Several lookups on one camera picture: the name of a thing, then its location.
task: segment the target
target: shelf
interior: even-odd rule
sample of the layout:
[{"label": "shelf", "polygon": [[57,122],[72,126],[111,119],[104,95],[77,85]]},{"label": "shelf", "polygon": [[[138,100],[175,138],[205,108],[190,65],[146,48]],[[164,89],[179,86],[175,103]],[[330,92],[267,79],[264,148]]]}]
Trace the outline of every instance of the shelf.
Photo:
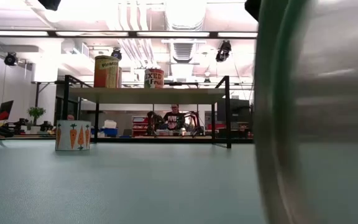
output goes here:
[{"label": "shelf", "polygon": [[70,94],[99,103],[210,105],[222,99],[224,89],[70,88]]}]

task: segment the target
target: spotlight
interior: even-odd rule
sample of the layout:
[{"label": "spotlight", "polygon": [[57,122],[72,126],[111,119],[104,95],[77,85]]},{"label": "spotlight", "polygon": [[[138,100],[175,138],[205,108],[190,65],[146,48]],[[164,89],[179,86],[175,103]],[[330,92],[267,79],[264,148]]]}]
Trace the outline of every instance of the spotlight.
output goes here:
[{"label": "spotlight", "polygon": [[19,60],[16,57],[16,53],[8,53],[5,57],[4,63],[8,66],[16,66],[18,61]]},{"label": "spotlight", "polygon": [[248,0],[245,3],[246,11],[256,20],[259,21],[259,10],[261,0]]},{"label": "spotlight", "polygon": [[46,9],[57,11],[60,0],[38,0]]},{"label": "spotlight", "polygon": [[218,54],[216,55],[216,62],[224,62],[230,56],[229,53],[231,51],[230,41],[224,40],[222,45],[218,50]]},{"label": "spotlight", "polygon": [[113,48],[112,53],[111,53],[112,57],[118,58],[118,60],[122,59],[122,55],[121,55],[121,50],[120,48]]}]

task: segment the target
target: potted plant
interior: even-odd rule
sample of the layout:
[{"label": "potted plant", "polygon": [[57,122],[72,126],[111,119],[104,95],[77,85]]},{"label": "potted plant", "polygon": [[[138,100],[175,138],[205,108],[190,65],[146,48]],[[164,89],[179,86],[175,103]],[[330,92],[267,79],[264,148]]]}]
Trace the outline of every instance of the potted plant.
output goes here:
[{"label": "potted plant", "polygon": [[46,110],[39,107],[30,107],[27,110],[28,114],[34,118],[34,125],[31,127],[31,134],[38,134],[41,130],[40,126],[37,126],[37,119],[45,114]]}]

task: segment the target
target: can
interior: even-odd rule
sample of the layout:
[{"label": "can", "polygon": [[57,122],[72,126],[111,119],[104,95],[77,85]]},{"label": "can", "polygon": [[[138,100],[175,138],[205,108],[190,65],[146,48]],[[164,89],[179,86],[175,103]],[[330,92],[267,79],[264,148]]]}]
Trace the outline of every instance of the can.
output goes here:
[{"label": "can", "polygon": [[119,73],[118,73],[118,87],[117,88],[121,88],[122,87],[122,68],[119,67]]},{"label": "can", "polygon": [[146,69],[144,72],[144,88],[163,88],[164,71],[161,69]]},{"label": "can", "polygon": [[94,58],[94,87],[117,88],[119,79],[119,60],[100,55]]}]

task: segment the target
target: black t-shirt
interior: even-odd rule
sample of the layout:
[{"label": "black t-shirt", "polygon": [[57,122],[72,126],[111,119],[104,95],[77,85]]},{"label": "black t-shirt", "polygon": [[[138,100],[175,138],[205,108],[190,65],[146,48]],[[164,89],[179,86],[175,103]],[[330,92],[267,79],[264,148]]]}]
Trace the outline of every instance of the black t-shirt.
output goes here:
[{"label": "black t-shirt", "polygon": [[178,128],[178,123],[182,123],[183,114],[181,113],[172,113],[168,112],[164,116],[164,121],[168,121],[168,129],[176,129]]}]

